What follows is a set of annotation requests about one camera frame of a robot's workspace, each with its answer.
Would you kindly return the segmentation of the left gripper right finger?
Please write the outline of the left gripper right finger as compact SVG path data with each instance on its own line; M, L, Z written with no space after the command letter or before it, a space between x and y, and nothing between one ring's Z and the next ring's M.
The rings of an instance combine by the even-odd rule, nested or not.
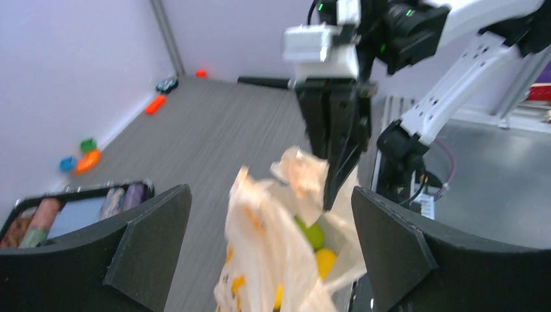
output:
M550 251L484 239L355 187L378 311L549 311Z

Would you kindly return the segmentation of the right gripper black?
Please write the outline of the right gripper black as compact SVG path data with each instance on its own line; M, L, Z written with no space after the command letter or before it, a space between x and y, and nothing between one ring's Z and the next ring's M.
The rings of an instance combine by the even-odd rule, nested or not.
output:
M367 150L370 136L368 97L374 97L378 84L370 80L380 38L381 5L384 1L360 1L360 36L356 45L358 79L316 79L316 89L297 90L312 154L327 159L329 170L324 187L323 209L330 211L341 186Z

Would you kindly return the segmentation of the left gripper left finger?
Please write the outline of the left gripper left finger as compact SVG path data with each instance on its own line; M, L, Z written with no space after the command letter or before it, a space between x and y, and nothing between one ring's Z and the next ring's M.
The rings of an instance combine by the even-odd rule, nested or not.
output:
M1 310L162 311L191 203L178 185L43 246L2 250Z

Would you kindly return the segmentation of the yellow fake mango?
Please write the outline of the yellow fake mango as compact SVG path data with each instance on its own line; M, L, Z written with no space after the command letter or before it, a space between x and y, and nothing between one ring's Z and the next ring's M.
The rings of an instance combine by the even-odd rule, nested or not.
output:
M315 252L318 273L321 280L325 280L333 265L335 264L337 255L329 248L321 248Z

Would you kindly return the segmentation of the green fake pear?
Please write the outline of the green fake pear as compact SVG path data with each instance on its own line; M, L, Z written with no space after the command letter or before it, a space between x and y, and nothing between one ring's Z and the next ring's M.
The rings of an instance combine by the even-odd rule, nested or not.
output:
M307 227L305 222L299 216L295 216L294 219L314 251L318 251L324 247L324 232L317 223Z

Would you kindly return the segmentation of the translucent plastic bag banana print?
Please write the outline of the translucent plastic bag banana print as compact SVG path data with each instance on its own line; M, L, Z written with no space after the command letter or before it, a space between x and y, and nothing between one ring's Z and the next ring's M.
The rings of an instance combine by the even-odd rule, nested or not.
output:
M270 179L243 166L229 192L227 257L214 287L219 311L335 311L333 294L366 274L351 206L353 170L330 211L322 208L328 163L293 146L274 162ZM318 273L314 249L297 219L319 225L336 260Z

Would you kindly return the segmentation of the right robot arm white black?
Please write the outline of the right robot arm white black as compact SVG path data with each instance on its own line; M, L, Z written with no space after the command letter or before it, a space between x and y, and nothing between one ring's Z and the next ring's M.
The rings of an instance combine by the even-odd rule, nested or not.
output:
M392 75L476 34L434 87L378 138L380 189L405 206L409 200L400 188L425 169L423 155L458 108L514 59L550 45L549 1L313 1L310 12L320 23L286 29L282 52L294 67L311 149L329 164L327 211L368 148L376 59Z

